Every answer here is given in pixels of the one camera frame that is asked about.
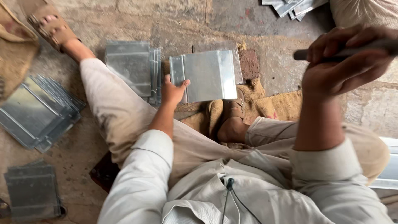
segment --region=man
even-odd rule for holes
[[[337,98],[383,75],[392,57],[368,49],[341,63],[321,59],[344,45],[398,39],[398,31],[354,26],[320,36],[307,59],[299,123],[257,118],[248,126],[244,96],[226,100],[219,139],[255,148],[238,150],[173,120],[188,80],[176,87],[166,76],[156,111],[95,58],[50,4],[30,2],[31,24],[80,64],[90,108],[121,167],[98,223],[392,223],[365,186],[388,163],[388,149],[374,133],[342,124]]]

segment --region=bare foot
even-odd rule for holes
[[[242,118],[231,117],[221,125],[217,137],[219,141],[225,143],[245,143],[245,136],[248,129],[249,125],[244,124]]]
[[[46,26],[57,19],[58,18],[54,15],[48,15],[41,21],[41,23],[43,26]],[[50,31],[50,34],[55,35],[57,32],[60,32],[64,29],[66,29],[66,27],[54,28]],[[63,43],[61,46],[61,52],[65,52],[77,63],[80,63],[83,59],[86,58],[95,58],[94,53],[78,39],[70,39],[67,42]]]

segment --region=sandal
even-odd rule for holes
[[[62,53],[61,45],[68,40],[78,39],[80,41],[50,0],[19,0],[19,4],[29,24],[59,52]],[[51,20],[44,26],[41,21],[48,15],[53,15],[57,19]]]
[[[221,124],[231,117],[239,117],[242,118],[242,120],[244,119],[246,105],[245,95],[243,94],[243,91],[238,88],[236,88],[236,94],[238,96],[237,99],[223,100],[224,110]]]

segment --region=man's right hand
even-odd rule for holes
[[[327,100],[369,83],[387,70],[393,60],[383,49],[361,51],[340,63],[320,63],[343,47],[360,47],[377,39],[398,39],[398,30],[356,25],[334,28],[321,35],[309,48],[310,63],[304,74],[303,97]]]

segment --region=stack of metal sheets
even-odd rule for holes
[[[115,75],[153,106],[161,102],[160,49],[148,41],[107,40],[105,64]]]
[[[206,51],[170,57],[174,85],[189,79],[181,103],[235,99],[236,82],[232,51]]]
[[[304,15],[329,2],[329,0],[261,0],[262,5],[270,5],[280,17],[289,14],[290,19],[301,21]]]
[[[53,79],[30,76],[0,107],[0,124],[23,146],[44,153],[81,118],[85,105]]]
[[[12,220],[34,222],[61,216],[54,167],[42,159],[4,174],[11,200]]]

